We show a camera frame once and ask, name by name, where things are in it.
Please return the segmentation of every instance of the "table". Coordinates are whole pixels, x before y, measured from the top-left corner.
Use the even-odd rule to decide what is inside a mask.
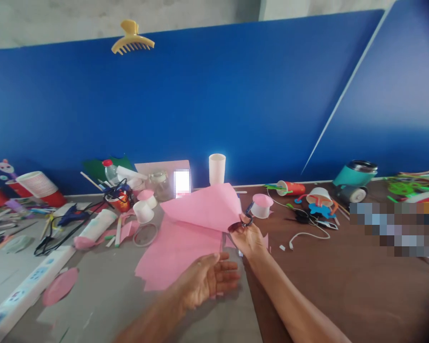
[[[330,184],[305,184],[307,192]],[[371,182],[366,202],[387,202],[384,182]],[[263,187],[236,188],[243,210]],[[283,204],[295,197],[273,199]],[[255,219],[263,235],[269,235],[271,254],[291,282],[337,325],[354,343],[411,342],[427,332],[429,323],[429,265],[419,258],[391,257],[380,247],[378,237],[366,236],[362,225],[350,225],[338,215],[338,231],[329,230],[329,240],[298,232],[324,234],[316,227],[285,221],[294,218],[286,207],[274,204],[269,219]],[[246,275],[264,343],[291,342],[276,310],[244,258]]]

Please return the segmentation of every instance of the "pink paper circle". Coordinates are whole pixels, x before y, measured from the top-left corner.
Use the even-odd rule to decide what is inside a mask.
[[[153,190],[143,190],[141,193],[137,196],[137,199],[140,201],[145,201],[151,198],[154,195]]]
[[[43,293],[43,305],[52,306],[66,296],[78,280],[78,268],[60,274]]]
[[[253,195],[253,201],[256,205],[260,207],[270,207],[273,205],[273,199],[265,194],[255,194]]]

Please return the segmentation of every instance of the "pixelated blur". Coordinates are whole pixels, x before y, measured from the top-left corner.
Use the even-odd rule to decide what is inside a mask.
[[[429,257],[429,203],[352,203],[350,214],[393,256]]]

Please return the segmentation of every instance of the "blue partition board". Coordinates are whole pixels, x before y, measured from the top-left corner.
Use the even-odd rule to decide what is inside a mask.
[[[331,180],[354,159],[378,176],[429,170],[428,0],[394,4],[303,177]]]
[[[44,171],[65,194],[96,192],[82,161],[186,160],[208,185],[292,180],[383,11],[149,33],[155,49],[113,54],[116,38],[0,50],[0,161]]]

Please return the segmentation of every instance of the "power strip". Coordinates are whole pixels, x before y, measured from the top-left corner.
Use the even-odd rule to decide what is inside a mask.
[[[48,287],[75,253],[66,245],[54,250],[0,305],[0,342],[11,331],[40,294]]]

